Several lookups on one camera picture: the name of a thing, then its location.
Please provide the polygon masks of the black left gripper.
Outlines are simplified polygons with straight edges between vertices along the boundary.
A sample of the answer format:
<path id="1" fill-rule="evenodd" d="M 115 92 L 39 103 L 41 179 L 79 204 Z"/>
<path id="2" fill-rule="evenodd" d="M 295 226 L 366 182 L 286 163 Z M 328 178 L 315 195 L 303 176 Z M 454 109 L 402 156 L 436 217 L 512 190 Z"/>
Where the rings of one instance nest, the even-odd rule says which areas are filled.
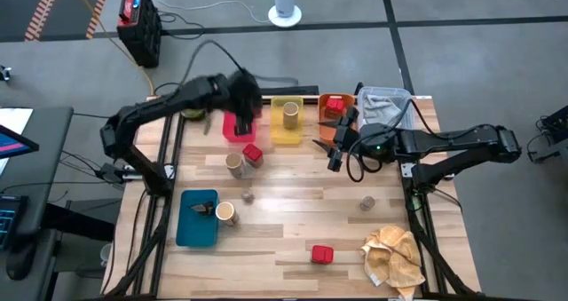
<path id="1" fill-rule="evenodd" d="M 252 133 L 253 120 L 262 108 L 262 93 L 256 78 L 245 68 L 236 70 L 228 77 L 229 101 L 227 110 L 239 117 L 235 118 L 235 135 Z"/>

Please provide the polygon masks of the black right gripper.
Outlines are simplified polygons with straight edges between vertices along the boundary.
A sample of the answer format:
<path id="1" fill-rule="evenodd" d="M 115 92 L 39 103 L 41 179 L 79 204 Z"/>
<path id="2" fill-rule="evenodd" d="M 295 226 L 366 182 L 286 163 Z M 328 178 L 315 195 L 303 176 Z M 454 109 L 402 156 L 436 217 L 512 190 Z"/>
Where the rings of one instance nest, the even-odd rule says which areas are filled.
<path id="1" fill-rule="evenodd" d="M 333 137 L 335 147 L 316 139 L 313 140 L 316 145 L 326 152 L 327 158 L 329 159 L 327 165 L 329 170 L 339 171 L 343 163 L 343 152 L 348 152 L 351 146 L 359 140 L 359 133 L 351 128 L 358 117 L 359 111 L 357 108 L 348 108 L 344 116 L 334 121 L 319 122 L 320 126 L 335 128 L 335 135 Z"/>

